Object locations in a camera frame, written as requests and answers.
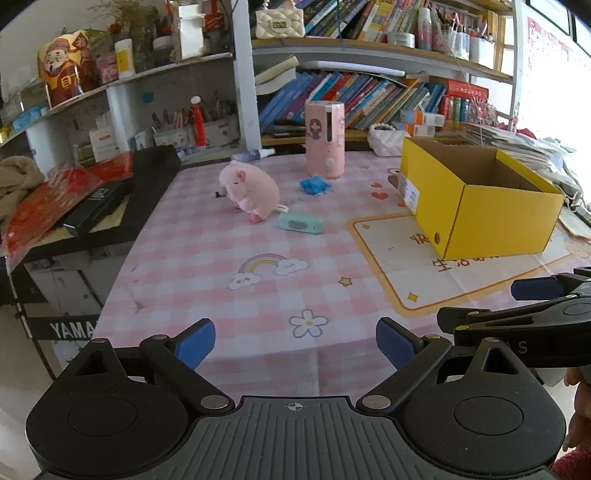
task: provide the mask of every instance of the shelf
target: shelf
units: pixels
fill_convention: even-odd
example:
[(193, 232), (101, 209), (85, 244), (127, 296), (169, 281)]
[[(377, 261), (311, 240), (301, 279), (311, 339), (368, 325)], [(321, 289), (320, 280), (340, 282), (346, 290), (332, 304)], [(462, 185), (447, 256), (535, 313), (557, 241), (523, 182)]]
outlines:
[(501, 15), (513, 12), (513, 4), (507, 0), (472, 0), (479, 7), (484, 7)]
[[(230, 52), (217, 53), (214, 55), (207, 55), (205, 57), (197, 57), (195, 59), (185, 60), (180, 63), (173, 63), (171, 65), (165, 65), (163, 67), (157, 67), (155, 69), (146, 70), (145, 72), (136, 73), (135, 75), (133, 75), (131, 77), (127, 77), (127, 78), (124, 78), (121, 80), (116, 80), (114, 82), (107, 83), (106, 85), (102, 85), (94, 90), (82, 93), (81, 95), (79, 95), (77, 97), (71, 98), (70, 100), (60, 103), (59, 105), (55, 106), (54, 108), (49, 109), (49, 111), (41, 118), (38, 118), (34, 122), (31, 122), (30, 124), (28, 124), (26, 128), (30, 128), (33, 125), (36, 125), (37, 123), (43, 121), (44, 119), (49, 118), (53, 115), (56, 115), (60, 112), (63, 112), (64, 110), (69, 109), (70, 107), (77, 105), (80, 102), (88, 100), (89, 98), (97, 96), (100, 93), (105, 92), (110, 88), (113, 88), (113, 87), (116, 87), (119, 85), (123, 85), (125, 83), (135, 82), (137, 80), (141, 80), (141, 79), (145, 79), (145, 78), (149, 78), (149, 77), (153, 77), (153, 76), (157, 76), (157, 75), (162, 75), (164, 73), (172, 72), (173, 70), (180, 70), (185, 67), (190, 67), (192, 65), (196, 65), (199, 63), (205, 63), (205, 62), (214, 61), (214, 60), (232, 59), (232, 58), (233, 58), (233, 55)], [(12, 140), (12, 135), (10, 138), (8, 138), (8, 140), (6, 142), (4, 142), (2, 145), (0, 145), (0, 147), (6, 145), (10, 140)]]
[[(346, 142), (365, 142), (368, 139), (368, 133), (360, 130), (347, 130), (345, 132)], [(306, 143), (305, 137), (285, 137), (275, 138), (272, 135), (263, 135), (261, 144), (263, 147), (275, 147), (278, 145), (297, 145)]]
[(205, 151), (197, 152), (193, 155), (188, 155), (181, 159), (183, 167), (196, 166), (204, 163), (211, 163), (215, 160), (224, 160), (230, 158), (236, 153), (242, 153), (246, 148), (238, 146), (238, 142), (224, 145), (223, 147), (208, 148)]
[(12, 140), (14, 140), (16, 137), (20, 137), (24, 132), (25, 132), (24, 129), (23, 130), (19, 130), (18, 132), (12, 132), (10, 134), (10, 137), (8, 137), (5, 142), (3, 142), (3, 143), (0, 144), (0, 148), (3, 147), (4, 145), (7, 145), (9, 142), (11, 142)]
[(472, 63), (471, 61), (457, 59), (436, 51), (420, 50), (418, 48), (409, 48), (388, 43), (339, 40), (337, 38), (273, 38), (270, 40), (252, 41), (253, 57), (297, 53), (343, 55), (343, 61), (351, 61), (350, 57), (353, 55), (414, 61), (477, 75), (496, 80), (497, 82), (513, 83), (513, 77), (511, 75), (492, 70), (477, 63)]

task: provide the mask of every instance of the metal screw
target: metal screw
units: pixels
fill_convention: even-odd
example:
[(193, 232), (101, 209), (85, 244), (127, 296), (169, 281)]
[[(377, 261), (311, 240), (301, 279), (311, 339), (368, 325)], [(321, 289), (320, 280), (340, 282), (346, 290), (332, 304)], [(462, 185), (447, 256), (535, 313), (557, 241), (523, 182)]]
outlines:
[(390, 399), (383, 395), (368, 395), (362, 402), (367, 408), (371, 408), (372, 410), (383, 410), (392, 404)]
[(201, 400), (201, 406), (208, 410), (221, 410), (229, 404), (230, 401), (222, 395), (208, 395)]

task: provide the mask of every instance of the cloud print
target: cloud print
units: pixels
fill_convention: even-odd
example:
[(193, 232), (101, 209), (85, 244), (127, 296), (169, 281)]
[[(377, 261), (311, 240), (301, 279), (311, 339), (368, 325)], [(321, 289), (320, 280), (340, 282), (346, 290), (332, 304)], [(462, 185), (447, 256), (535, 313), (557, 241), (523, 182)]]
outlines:
[(259, 283), (261, 278), (254, 273), (240, 273), (234, 275), (230, 282), (230, 290), (238, 290), (239, 288), (247, 287)]
[(275, 273), (276, 275), (284, 277), (285, 275), (305, 270), (306, 268), (308, 268), (308, 262), (298, 260), (297, 258), (287, 258), (286, 260), (281, 260), (279, 262)]

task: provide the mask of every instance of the table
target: table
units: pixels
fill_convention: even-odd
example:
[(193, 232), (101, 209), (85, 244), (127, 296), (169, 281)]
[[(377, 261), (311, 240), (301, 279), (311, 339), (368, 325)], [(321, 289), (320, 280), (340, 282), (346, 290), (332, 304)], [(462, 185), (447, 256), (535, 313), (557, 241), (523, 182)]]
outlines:
[(331, 193), (303, 193), (304, 155), (265, 159), (282, 203), (320, 216), (321, 235), (252, 224), (215, 198), (223, 165), (179, 173), (136, 240), (95, 336), (115, 347), (174, 336), (203, 317), (216, 326), (198, 372), (226, 394), (338, 395), (353, 399), (393, 372), (375, 345), (390, 316), (422, 336), (443, 305), (499, 309), (522, 275), (571, 271), (587, 245), (557, 228), (545, 253), (441, 261), (387, 177), (399, 158), (346, 154)]

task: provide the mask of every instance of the rainbow print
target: rainbow print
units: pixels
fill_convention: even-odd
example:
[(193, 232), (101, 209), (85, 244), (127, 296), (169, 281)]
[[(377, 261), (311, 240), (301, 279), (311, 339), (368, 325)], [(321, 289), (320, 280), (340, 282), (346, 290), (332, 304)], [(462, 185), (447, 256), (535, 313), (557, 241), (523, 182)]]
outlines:
[(257, 267), (259, 267), (262, 264), (271, 264), (271, 265), (275, 265), (276, 267), (279, 266), (279, 262), (281, 260), (287, 260), (286, 257), (283, 257), (281, 255), (275, 255), (275, 254), (261, 254), (261, 255), (257, 255), (255, 257), (249, 258), (247, 261), (245, 261), (242, 266), (240, 267), (240, 270), (238, 270), (239, 273), (254, 273), (254, 271), (257, 269)]

